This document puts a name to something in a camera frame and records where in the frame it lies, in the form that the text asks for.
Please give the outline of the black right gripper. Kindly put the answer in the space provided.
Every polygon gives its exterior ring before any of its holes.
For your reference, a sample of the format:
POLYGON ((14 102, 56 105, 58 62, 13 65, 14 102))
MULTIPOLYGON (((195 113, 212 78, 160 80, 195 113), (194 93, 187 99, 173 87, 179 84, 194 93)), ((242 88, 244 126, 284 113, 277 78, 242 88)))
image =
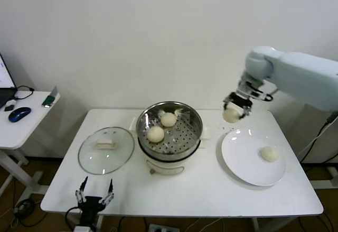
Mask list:
POLYGON ((227 106, 233 103, 236 106, 242 108, 242 114, 240 118, 245 118, 250 115, 252 102, 249 99, 245 99, 237 95, 235 92, 231 92, 224 100, 223 100, 223 110, 227 109, 227 106))

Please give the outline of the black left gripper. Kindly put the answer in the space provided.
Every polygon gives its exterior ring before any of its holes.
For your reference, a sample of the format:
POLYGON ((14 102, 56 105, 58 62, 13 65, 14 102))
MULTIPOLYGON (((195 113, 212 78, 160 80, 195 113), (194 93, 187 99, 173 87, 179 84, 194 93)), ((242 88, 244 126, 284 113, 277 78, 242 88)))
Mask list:
POLYGON ((84 189, 87 183, 88 177, 81 183, 80 188, 75 191, 78 208, 82 211, 79 226, 92 226, 97 214, 103 211, 112 199, 114 198, 113 193, 113 180, 110 180, 108 193, 105 197, 93 197, 84 195, 84 189))

